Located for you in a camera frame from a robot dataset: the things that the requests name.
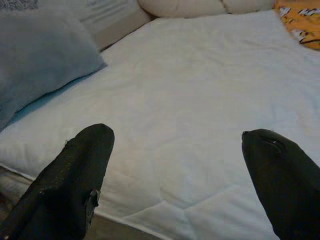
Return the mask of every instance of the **white pillow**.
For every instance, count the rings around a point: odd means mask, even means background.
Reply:
[[[157,17],[193,18],[224,14],[220,0],[138,0],[141,7]]]
[[[270,10],[274,2],[274,0],[223,0],[226,10],[230,14],[246,14]]]

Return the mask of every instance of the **blue pillowcase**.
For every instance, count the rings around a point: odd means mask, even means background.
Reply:
[[[27,104],[106,66],[91,35],[67,10],[1,10],[1,4],[0,132]]]

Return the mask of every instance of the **quilted mattress cover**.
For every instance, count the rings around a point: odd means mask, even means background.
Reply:
[[[115,133],[98,215],[175,240],[276,240],[241,150],[272,129],[320,164],[320,53],[273,11],[156,19],[109,66],[24,108],[0,164],[29,179],[83,128]]]

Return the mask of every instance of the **mattress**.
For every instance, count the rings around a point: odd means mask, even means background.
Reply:
[[[271,129],[320,164],[320,54],[273,11],[156,19],[102,53],[108,67],[24,108],[0,164],[33,180],[83,128],[115,145],[96,214],[162,239],[276,240],[241,150]]]

